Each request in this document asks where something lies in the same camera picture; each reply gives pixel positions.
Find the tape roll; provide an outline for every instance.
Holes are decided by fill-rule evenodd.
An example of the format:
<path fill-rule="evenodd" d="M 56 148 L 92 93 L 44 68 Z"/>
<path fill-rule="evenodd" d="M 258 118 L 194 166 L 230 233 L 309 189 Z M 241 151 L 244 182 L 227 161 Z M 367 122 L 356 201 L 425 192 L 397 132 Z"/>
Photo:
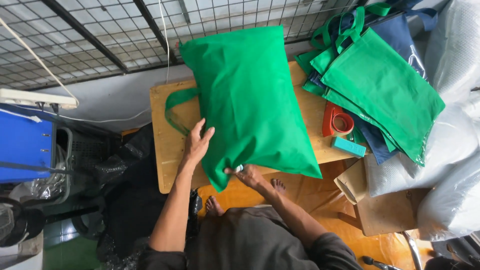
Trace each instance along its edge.
<path fill-rule="evenodd" d="M 352 132 L 354 124 L 350 115 L 341 112 L 333 116 L 331 125 L 333 136 L 338 137 L 348 135 Z"/>

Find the light blue eraser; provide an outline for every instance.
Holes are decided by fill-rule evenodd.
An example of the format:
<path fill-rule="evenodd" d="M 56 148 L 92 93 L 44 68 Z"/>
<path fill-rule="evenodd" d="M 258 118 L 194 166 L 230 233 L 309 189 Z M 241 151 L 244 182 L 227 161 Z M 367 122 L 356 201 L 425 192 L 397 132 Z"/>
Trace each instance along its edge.
<path fill-rule="evenodd" d="M 365 146 L 352 143 L 340 137 L 335 137 L 332 140 L 332 148 L 350 154 L 357 158 L 363 158 L 367 148 Z"/>

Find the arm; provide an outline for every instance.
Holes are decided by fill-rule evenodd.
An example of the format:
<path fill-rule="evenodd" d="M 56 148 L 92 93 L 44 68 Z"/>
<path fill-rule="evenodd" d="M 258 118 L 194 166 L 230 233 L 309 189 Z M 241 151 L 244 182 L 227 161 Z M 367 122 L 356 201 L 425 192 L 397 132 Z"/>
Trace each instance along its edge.
<path fill-rule="evenodd" d="M 185 140 L 185 153 L 177 177 L 158 218 L 148 245 L 156 251 L 183 251 L 187 231 L 190 187 L 195 166 L 204 157 L 215 128 L 209 128 L 201 138 L 205 118 L 200 120 Z"/>
<path fill-rule="evenodd" d="M 233 169 L 225 169 L 225 173 L 234 173 Z M 263 178 L 255 165 L 247 164 L 244 169 L 235 175 L 246 184 L 260 193 L 277 211 L 285 224 L 300 239 L 306 248 L 310 248 L 314 241 L 327 230 L 313 219 L 300 206 L 278 193 L 272 185 Z"/>

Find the red tape dispenser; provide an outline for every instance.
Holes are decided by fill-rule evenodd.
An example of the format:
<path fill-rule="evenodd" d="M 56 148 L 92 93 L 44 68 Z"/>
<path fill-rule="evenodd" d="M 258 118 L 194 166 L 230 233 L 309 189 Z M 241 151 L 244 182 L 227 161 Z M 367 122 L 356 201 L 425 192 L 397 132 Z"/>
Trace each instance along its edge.
<path fill-rule="evenodd" d="M 353 130 L 353 119 L 343 112 L 342 107 L 327 101 L 322 124 L 322 134 L 327 136 L 343 136 Z"/>

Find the hand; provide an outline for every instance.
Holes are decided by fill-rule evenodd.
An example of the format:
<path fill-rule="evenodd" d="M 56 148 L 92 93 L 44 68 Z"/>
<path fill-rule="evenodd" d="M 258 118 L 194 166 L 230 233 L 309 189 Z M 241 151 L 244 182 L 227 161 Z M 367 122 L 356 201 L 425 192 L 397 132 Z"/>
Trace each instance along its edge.
<path fill-rule="evenodd" d="M 200 132 L 205 125 L 205 118 L 201 119 L 190 131 L 185 139 L 185 152 L 183 154 L 183 164 L 191 164 L 195 167 L 205 156 L 208 149 L 208 143 L 215 133 L 215 128 L 209 128 L 204 137 L 200 137 Z"/>
<path fill-rule="evenodd" d="M 265 178 L 260 174 L 260 171 L 258 171 L 256 165 L 245 164 L 243 166 L 243 170 L 240 172 L 235 172 L 235 169 L 232 168 L 226 168 L 223 170 L 223 172 L 227 174 L 234 174 L 242 183 L 256 191 L 258 191 L 258 187 L 260 185 L 265 183 L 268 184 Z"/>

